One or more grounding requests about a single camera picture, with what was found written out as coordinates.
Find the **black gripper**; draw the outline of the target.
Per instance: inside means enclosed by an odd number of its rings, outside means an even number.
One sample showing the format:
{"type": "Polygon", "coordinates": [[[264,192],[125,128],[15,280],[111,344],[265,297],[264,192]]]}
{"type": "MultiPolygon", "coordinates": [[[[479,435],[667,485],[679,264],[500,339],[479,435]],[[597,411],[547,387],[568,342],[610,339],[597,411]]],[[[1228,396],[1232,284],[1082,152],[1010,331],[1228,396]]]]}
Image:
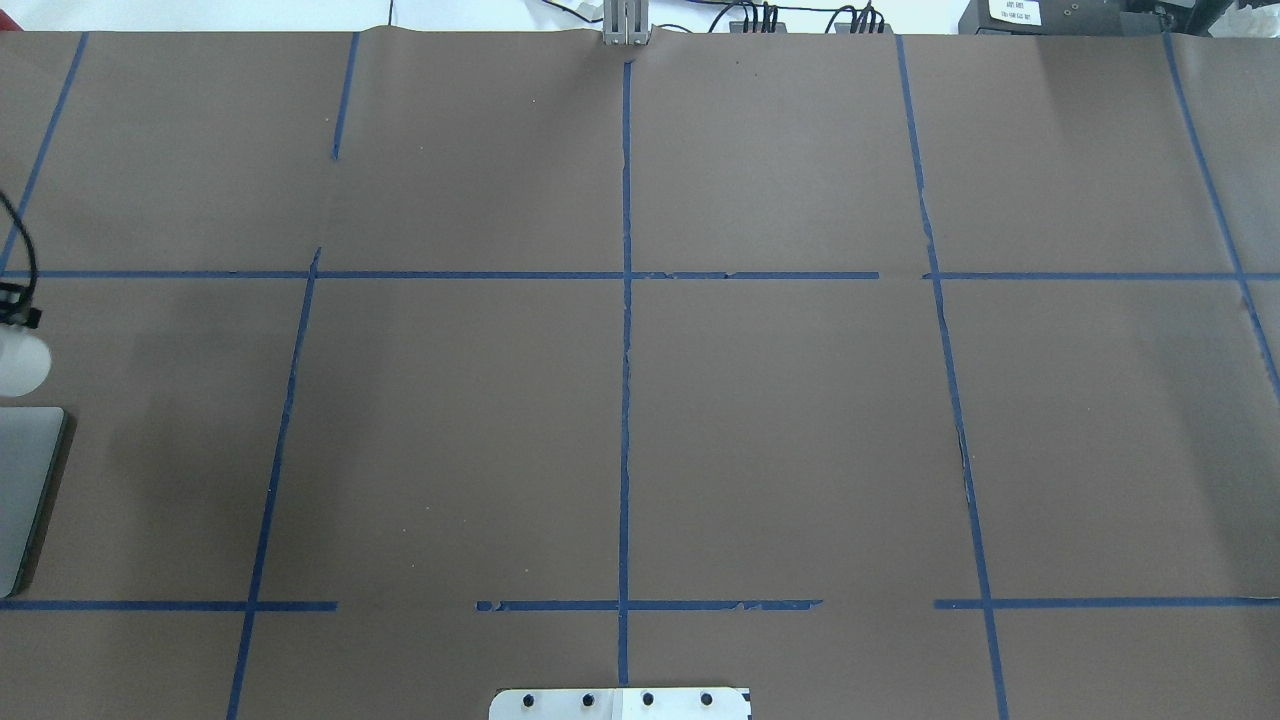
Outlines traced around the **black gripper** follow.
{"type": "Polygon", "coordinates": [[[29,284],[1,283],[0,322],[5,327],[38,329],[42,311],[33,305],[29,284]]]}

